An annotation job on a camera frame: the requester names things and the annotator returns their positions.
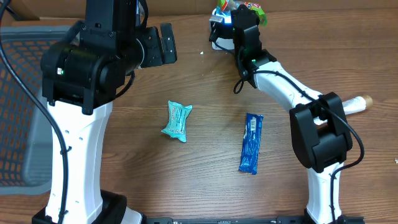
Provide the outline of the green red snack packet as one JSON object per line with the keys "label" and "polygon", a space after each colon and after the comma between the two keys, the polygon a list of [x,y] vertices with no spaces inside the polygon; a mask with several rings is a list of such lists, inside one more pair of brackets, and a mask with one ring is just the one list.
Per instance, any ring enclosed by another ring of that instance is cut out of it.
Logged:
{"label": "green red snack packet", "polygon": [[231,11],[237,10],[239,6],[246,6],[249,10],[253,10],[256,15],[259,17],[259,24],[262,26],[267,25],[267,17],[265,12],[263,11],[260,4],[254,2],[247,1],[235,1],[235,0],[218,0],[215,9],[212,14],[216,16],[221,16],[224,18],[224,22],[226,24],[231,24]]}

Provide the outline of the mint green wipes packet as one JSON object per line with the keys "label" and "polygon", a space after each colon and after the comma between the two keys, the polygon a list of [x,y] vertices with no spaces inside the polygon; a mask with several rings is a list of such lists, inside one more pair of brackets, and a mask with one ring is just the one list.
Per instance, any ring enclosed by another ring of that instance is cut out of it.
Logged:
{"label": "mint green wipes packet", "polygon": [[192,109],[192,105],[184,106],[177,102],[168,101],[169,122],[161,132],[168,134],[171,138],[186,142],[186,122]]}

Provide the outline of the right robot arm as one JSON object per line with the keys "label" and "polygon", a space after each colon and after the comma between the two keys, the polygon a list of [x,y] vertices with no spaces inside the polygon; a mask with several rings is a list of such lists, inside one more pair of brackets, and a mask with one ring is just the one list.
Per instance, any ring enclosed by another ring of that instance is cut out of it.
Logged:
{"label": "right robot arm", "polygon": [[260,18],[245,5],[231,11],[232,39],[240,79],[266,92],[290,117],[294,153],[308,170],[309,198],[306,212],[314,223],[343,223],[338,204],[339,174],[347,169],[346,155],[357,136],[346,120],[336,93],[321,93],[306,87],[287,73],[281,63],[262,48]]}

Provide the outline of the white bamboo cream tube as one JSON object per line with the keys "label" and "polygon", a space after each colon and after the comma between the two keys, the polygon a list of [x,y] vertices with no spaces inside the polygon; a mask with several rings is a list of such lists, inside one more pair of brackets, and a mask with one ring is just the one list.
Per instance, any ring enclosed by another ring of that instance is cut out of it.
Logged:
{"label": "white bamboo cream tube", "polygon": [[342,102],[345,115],[359,113],[368,110],[373,105],[373,99],[369,95],[362,95]]}

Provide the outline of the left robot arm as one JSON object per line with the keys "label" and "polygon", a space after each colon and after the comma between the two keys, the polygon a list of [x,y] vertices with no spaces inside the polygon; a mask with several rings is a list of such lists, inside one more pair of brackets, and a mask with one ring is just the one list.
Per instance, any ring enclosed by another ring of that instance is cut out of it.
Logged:
{"label": "left robot arm", "polygon": [[116,98],[138,68],[177,61],[172,26],[147,25],[145,1],[89,0],[84,21],[43,54],[42,94],[53,129],[49,202],[33,223],[146,222],[100,187],[103,140]]}

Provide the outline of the blue snack packet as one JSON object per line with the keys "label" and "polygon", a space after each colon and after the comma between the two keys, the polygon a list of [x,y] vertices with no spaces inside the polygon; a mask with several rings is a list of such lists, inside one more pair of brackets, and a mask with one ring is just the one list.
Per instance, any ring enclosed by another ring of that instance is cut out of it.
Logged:
{"label": "blue snack packet", "polygon": [[247,113],[239,170],[257,174],[263,115]]}

